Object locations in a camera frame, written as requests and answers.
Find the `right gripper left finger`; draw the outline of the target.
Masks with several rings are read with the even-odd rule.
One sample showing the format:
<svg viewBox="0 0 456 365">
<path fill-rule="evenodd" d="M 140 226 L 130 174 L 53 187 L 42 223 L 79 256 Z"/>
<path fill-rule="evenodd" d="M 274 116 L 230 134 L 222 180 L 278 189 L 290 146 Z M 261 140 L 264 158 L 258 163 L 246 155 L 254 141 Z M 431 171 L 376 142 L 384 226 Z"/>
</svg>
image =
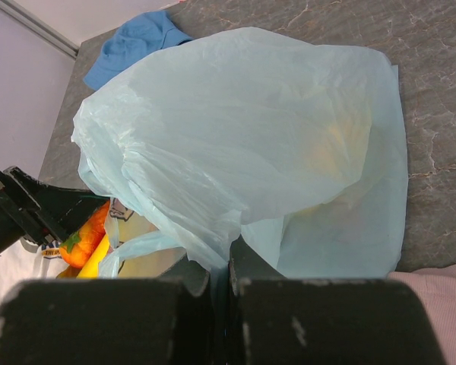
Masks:
<svg viewBox="0 0 456 365">
<path fill-rule="evenodd" d="M 187 259 L 157 278 L 22 282 L 0 306 L 0 364 L 209 364 L 210 284 Z"/>
</svg>

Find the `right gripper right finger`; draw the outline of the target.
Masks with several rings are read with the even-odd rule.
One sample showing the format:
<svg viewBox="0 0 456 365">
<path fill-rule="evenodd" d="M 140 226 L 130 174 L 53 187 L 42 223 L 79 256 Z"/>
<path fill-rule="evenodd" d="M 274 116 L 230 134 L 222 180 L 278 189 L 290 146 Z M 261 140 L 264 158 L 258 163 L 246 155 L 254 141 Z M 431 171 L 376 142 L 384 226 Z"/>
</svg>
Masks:
<svg viewBox="0 0 456 365">
<path fill-rule="evenodd" d="M 230 364 L 443 364 L 418 296 L 398 281 L 285 278 L 230 248 Z"/>
</svg>

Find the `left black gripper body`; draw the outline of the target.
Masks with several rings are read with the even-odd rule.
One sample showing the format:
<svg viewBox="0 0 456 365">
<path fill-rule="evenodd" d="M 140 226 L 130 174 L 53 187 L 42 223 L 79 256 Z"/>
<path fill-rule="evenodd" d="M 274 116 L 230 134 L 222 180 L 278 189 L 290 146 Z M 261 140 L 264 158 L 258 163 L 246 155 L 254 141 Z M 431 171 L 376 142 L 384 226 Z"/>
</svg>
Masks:
<svg viewBox="0 0 456 365">
<path fill-rule="evenodd" d="M 0 171 L 0 254 L 25 235 L 17 183 Z"/>
</svg>

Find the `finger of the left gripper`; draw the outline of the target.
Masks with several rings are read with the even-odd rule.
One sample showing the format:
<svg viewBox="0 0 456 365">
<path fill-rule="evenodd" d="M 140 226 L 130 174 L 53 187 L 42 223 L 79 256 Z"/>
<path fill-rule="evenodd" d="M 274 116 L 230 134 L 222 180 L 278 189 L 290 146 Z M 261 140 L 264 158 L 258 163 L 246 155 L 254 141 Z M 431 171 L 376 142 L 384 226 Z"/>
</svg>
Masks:
<svg viewBox="0 0 456 365">
<path fill-rule="evenodd" d="M 64 242 L 109 202 L 87 189 L 48 185 L 18 167 L 0 172 L 0 209 L 29 241 Z"/>
</svg>

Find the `orange persimmon fruit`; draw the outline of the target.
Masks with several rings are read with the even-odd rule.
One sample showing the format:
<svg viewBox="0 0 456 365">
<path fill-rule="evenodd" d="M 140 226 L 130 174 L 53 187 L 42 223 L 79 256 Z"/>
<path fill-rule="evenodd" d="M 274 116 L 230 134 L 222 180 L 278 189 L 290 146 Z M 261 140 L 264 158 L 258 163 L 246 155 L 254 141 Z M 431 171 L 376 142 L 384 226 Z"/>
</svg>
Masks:
<svg viewBox="0 0 456 365">
<path fill-rule="evenodd" d="M 87 222 L 59 247 L 63 260 L 74 268 L 83 268 L 106 234 L 105 220 L 109 202 L 96 210 Z"/>
</svg>

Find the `light blue plastic bag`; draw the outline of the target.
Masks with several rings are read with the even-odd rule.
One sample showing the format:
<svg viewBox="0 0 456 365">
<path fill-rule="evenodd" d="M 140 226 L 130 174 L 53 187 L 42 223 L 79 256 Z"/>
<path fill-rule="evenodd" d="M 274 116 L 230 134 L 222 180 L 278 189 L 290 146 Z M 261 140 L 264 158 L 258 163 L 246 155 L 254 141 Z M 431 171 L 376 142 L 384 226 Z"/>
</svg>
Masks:
<svg viewBox="0 0 456 365">
<path fill-rule="evenodd" d="M 401 257 L 407 143 L 398 68 L 360 46 L 244 27 L 154 52 L 74 116 L 80 177 L 157 231 L 100 266 L 246 244 L 287 278 L 383 278 Z"/>
</svg>

